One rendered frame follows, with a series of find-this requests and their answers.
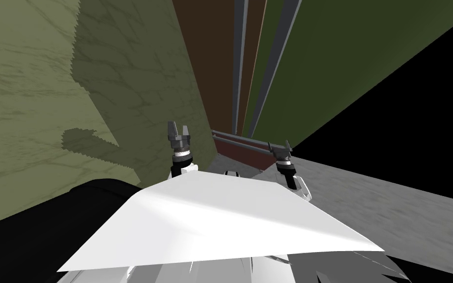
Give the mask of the brown door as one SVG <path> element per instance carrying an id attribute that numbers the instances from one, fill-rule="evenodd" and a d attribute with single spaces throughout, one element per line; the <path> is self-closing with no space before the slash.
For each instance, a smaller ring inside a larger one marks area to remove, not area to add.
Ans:
<path id="1" fill-rule="evenodd" d="M 267 0 L 172 0 L 212 130 L 242 135 Z"/>

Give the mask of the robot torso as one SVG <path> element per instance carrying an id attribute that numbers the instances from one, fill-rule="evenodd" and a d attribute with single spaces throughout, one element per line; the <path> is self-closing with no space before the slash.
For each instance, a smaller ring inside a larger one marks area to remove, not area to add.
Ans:
<path id="1" fill-rule="evenodd" d="M 57 283 L 411 283 L 308 191 L 205 171 L 131 196 L 60 271 Z"/>

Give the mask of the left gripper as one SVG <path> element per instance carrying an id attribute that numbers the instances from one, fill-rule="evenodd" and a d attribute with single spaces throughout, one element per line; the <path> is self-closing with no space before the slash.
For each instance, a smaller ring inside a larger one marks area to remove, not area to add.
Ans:
<path id="1" fill-rule="evenodd" d="M 186 125 L 182 127 L 182 135 L 178 135 L 178 129 L 175 121 L 168 122 L 168 139 L 171 144 L 171 148 L 180 149 L 180 148 L 189 148 L 190 139 L 189 130 Z"/>

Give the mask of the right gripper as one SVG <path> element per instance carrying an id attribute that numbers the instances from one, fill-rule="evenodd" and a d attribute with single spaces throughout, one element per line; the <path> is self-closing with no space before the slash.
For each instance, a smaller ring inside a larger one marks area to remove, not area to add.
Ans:
<path id="1" fill-rule="evenodd" d="M 276 158 L 277 162 L 290 162 L 291 151 L 293 150 L 288 140 L 285 140 L 285 147 L 273 146 L 270 142 L 268 150 Z"/>

